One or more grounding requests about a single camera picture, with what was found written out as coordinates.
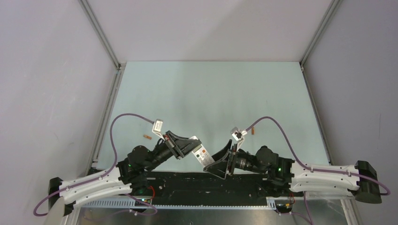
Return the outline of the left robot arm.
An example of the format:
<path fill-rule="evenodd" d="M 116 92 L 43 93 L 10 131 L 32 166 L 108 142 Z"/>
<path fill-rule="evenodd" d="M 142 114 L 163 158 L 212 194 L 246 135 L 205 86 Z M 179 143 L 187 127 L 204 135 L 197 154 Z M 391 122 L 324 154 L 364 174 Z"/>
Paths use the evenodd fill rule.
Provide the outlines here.
<path fill-rule="evenodd" d="M 150 185 L 147 173 L 171 157 L 182 159 L 190 153 L 202 154 L 205 148 L 196 136 L 184 138 L 168 131 L 153 150 L 143 145 L 132 149 L 127 157 L 112 168 L 76 179 L 52 178 L 49 182 L 48 208 L 60 198 L 64 200 L 64 215 L 70 214 L 78 205 L 114 195 L 130 194 L 148 196 Z"/>

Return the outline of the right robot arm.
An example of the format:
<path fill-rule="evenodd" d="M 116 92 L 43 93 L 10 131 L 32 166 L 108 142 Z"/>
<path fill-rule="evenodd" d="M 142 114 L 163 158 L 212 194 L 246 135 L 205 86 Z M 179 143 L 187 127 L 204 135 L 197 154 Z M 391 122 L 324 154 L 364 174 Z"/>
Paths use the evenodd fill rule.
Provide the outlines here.
<path fill-rule="evenodd" d="M 212 156 L 200 150 L 196 157 L 208 159 L 203 171 L 223 180 L 233 175 L 236 169 L 263 174 L 265 177 L 259 189 L 266 196 L 316 192 L 352 196 L 362 203 L 382 203 L 376 171 L 367 161 L 348 166 L 303 164 L 283 158 L 267 146 L 260 147 L 252 155 L 232 141 Z"/>

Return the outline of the white remote control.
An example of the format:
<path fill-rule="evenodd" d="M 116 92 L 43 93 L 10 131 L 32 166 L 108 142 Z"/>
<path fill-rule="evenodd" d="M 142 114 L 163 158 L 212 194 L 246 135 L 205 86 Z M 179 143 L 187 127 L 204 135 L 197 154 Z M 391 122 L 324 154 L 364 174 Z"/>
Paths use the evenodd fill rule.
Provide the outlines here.
<path fill-rule="evenodd" d="M 203 169 L 215 162 L 213 157 L 210 155 L 210 153 L 202 143 L 199 146 L 194 147 L 191 154 L 198 160 Z"/>

